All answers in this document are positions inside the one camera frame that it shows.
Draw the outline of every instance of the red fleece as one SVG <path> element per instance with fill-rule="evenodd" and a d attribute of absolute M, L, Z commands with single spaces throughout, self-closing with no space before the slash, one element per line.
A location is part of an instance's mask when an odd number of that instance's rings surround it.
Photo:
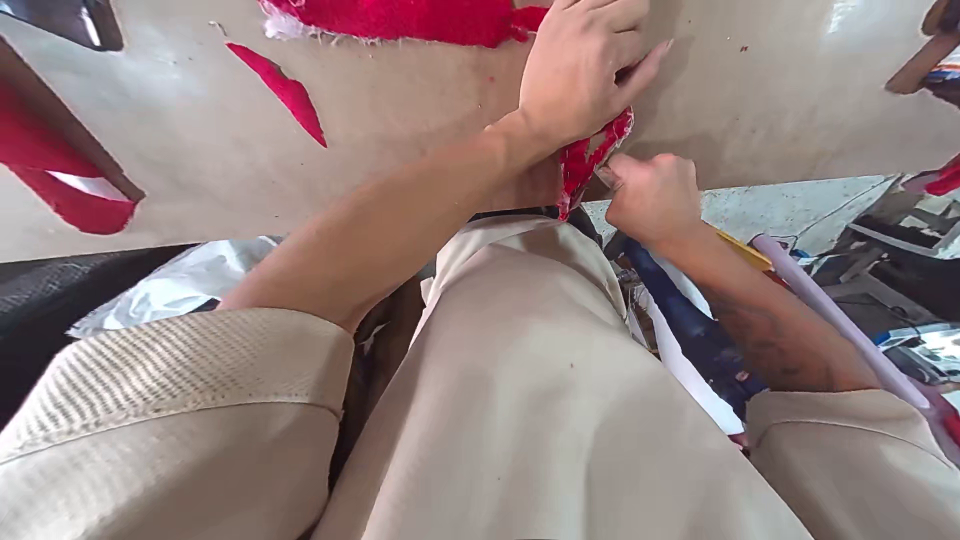
<path fill-rule="evenodd" d="M 294 115 L 294 118 L 300 122 L 306 132 L 326 148 L 324 130 L 320 128 L 317 110 L 313 108 L 310 95 L 306 92 L 303 83 L 287 79 L 275 63 L 254 53 L 248 47 L 236 43 L 227 43 L 227 48 L 260 76 L 267 88 L 279 98 L 280 102 Z"/>
<path fill-rule="evenodd" d="M 324 32 L 365 39 L 412 37 L 457 45 L 496 47 L 508 39 L 526 41 L 540 27 L 547 8 L 530 6 L 515 10 L 513 0 L 259 0 L 293 15 L 307 26 Z M 267 75 L 277 70 L 251 67 L 268 86 Z M 280 92 L 274 89 L 280 99 Z M 588 155 L 590 138 L 579 140 L 561 151 L 564 193 L 557 205 L 561 219 L 580 204 L 593 171 L 616 148 L 634 125 L 632 109 L 624 110 L 598 134 L 604 140 Z"/>
<path fill-rule="evenodd" d="M 560 219 L 565 220 L 570 211 L 577 208 L 590 178 L 593 177 L 593 171 L 627 138 L 633 126 L 634 110 L 628 107 L 596 135 L 567 144 L 563 148 L 560 152 L 560 170 L 564 175 L 564 194 L 557 203 L 560 207 Z M 588 154 L 590 141 L 595 136 L 602 136 L 603 140 Z"/>
<path fill-rule="evenodd" d="M 365 39 L 412 37 L 494 48 L 526 41 L 546 8 L 512 0 L 260 0 L 324 32 Z"/>
<path fill-rule="evenodd" d="M 23 181 L 57 215 L 83 233 L 123 231 L 134 201 L 105 199 L 65 184 L 47 171 L 86 178 L 104 174 L 27 108 L 0 81 L 0 163 Z"/>

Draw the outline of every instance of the beige panel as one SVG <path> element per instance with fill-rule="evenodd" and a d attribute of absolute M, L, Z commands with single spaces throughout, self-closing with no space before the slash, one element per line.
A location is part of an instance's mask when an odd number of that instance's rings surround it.
<path fill-rule="evenodd" d="M 920 170 L 956 151 L 952 107 L 882 90 L 924 42 L 925 1 L 653 3 L 651 44 L 677 45 L 639 106 L 633 154 L 695 158 L 703 185 L 717 187 Z M 254 0 L 113 5 L 120 53 L 7 17 L 0 33 L 147 198 L 126 231 L 97 237 L 4 178 L 0 260 L 287 232 L 370 175 L 510 110 L 529 49 L 271 40 Z M 329 149 L 223 46 L 211 20 L 306 85 Z"/>

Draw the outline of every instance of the tattoo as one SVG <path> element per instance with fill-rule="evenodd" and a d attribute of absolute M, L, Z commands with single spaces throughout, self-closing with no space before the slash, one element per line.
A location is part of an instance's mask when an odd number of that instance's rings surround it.
<path fill-rule="evenodd" d="M 739 302 L 716 289 L 701 290 L 748 368 L 772 390 L 835 391 L 830 358 L 823 357 L 823 348 L 811 346 L 812 336 L 798 329 L 788 331 L 769 309 Z"/>

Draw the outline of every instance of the beige fabric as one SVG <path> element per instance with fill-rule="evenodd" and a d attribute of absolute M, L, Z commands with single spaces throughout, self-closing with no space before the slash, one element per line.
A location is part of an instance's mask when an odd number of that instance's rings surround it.
<path fill-rule="evenodd" d="M 471 224 L 426 292 L 325 509 L 349 336 L 213 312 L 58 356 L 0 434 L 0 537 L 293 539 L 321 515 L 321 540 L 960 536 L 960 475 L 885 392 L 758 396 L 758 472 L 566 224 Z"/>

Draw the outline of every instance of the purple tube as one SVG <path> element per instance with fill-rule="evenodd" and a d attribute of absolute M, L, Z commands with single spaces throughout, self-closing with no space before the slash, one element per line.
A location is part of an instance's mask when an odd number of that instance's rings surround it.
<path fill-rule="evenodd" d="M 897 366 L 889 358 L 883 355 L 874 342 L 864 335 L 863 331 L 856 327 L 850 317 L 827 296 L 824 289 L 820 288 L 820 285 L 814 282 L 804 272 L 803 268 L 781 248 L 777 240 L 766 234 L 761 234 L 754 238 L 753 244 L 759 252 L 773 262 L 777 275 L 790 285 L 793 292 L 856 347 L 857 351 L 863 355 L 863 359 L 874 370 L 876 377 L 880 379 L 880 383 L 883 384 L 885 389 L 920 410 L 930 408 L 930 401 L 920 393 L 920 390 L 910 382 L 910 379 L 897 369 Z"/>

